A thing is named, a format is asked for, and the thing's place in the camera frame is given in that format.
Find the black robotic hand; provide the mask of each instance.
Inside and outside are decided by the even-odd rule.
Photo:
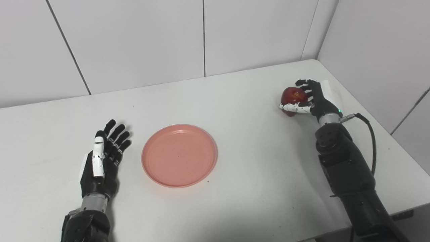
[[[296,81],[295,85],[306,93],[307,101],[281,104],[279,106],[281,109],[289,112],[311,113],[316,116],[318,121],[326,114],[337,114],[340,118],[342,117],[342,112],[334,102],[336,95],[328,81],[320,83],[311,79],[300,79]]]
[[[300,89],[307,92],[310,113],[313,116],[316,116],[317,120],[324,114],[328,113],[336,113],[340,117],[342,117],[342,113],[339,108],[336,107],[335,104],[332,103],[330,99],[329,93],[324,94],[323,88],[321,87],[321,83],[311,80],[311,79],[300,79],[295,83],[296,86],[300,86]]]
[[[94,149],[87,155],[80,181],[82,205],[64,218],[61,242],[107,242],[111,229],[106,216],[108,201],[117,192],[118,165],[124,150],[130,146],[130,136],[120,124],[112,132],[115,120],[95,135]]]
[[[99,130],[95,135],[103,139],[104,148],[102,151],[97,152],[95,150],[91,151],[86,159],[85,168],[83,170],[82,178],[80,181],[82,197],[90,193],[100,193],[106,195],[111,199],[117,192],[117,174],[118,165],[123,158],[123,152],[131,144],[130,140],[126,140],[130,133],[125,131],[125,126],[120,124],[112,134],[108,137],[111,129],[115,126],[116,121],[110,120],[104,130]],[[94,156],[101,156],[102,161],[102,176],[96,176],[94,167]]]

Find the black arm segment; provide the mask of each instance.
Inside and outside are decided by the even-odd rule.
[[[351,135],[340,123],[315,133],[319,161],[357,236],[365,242],[409,242],[397,229],[375,191],[375,179]]]

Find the white wall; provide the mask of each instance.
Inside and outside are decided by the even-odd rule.
[[[92,93],[204,75],[202,0],[50,0]]]
[[[88,95],[45,1],[0,1],[0,108]]]
[[[95,94],[313,59],[336,1],[50,3]],[[86,95],[45,1],[0,4],[0,107]]]
[[[430,86],[430,1],[340,0],[319,61],[391,132]]]
[[[206,75],[314,59],[336,0],[320,2],[205,0]]]

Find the black cable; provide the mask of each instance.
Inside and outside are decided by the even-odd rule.
[[[372,138],[372,150],[373,150],[371,172],[372,172],[372,175],[374,175],[375,174],[375,170],[376,170],[376,139],[375,139],[375,133],[373,132],[373,128],[372,128],[372,125],[370,124],[370,121],[368,119],[366,119],[366,117],[364,117],[360,113],[356,113],[356,114],[353,114],[352,117],[347,118],[346,120],[349,120],[349,119],[351,119],[353,117],[357,117],[357,118],[361,119],[363,122],[365,122],[367,124],[367,127],[369,127],[370,137]],[[350,242],[353,242],[353,240],[354,240],[354,228],[351,228]]]
[[[356,113],[354,114],[355,117],[361,119],[363,122],[365,122],[367,124],[367,126],[369,127],[369,131],[370,131],[370,136],[372,138],[372,149],[373,149],[373,155],[372,155],[372,175],[375,174],[375,170],[376,170],[376,139],[375,139],[375,133],[373,132],[373,128],[372,125],[370,124],[369,120],[366,119],[363,115],[361,115],[360,113]]]

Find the cable connector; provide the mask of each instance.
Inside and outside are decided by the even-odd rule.
[[[348,114],[348,115],[343,116],[342,118],[340,118],[339,121],[340,121],[340,123],[344,123],[344,122],[346,122],[346,121],[348,121],[348,120],[350,120],[350,119],[352,119],[354,117],[355,117],[355,113]]]

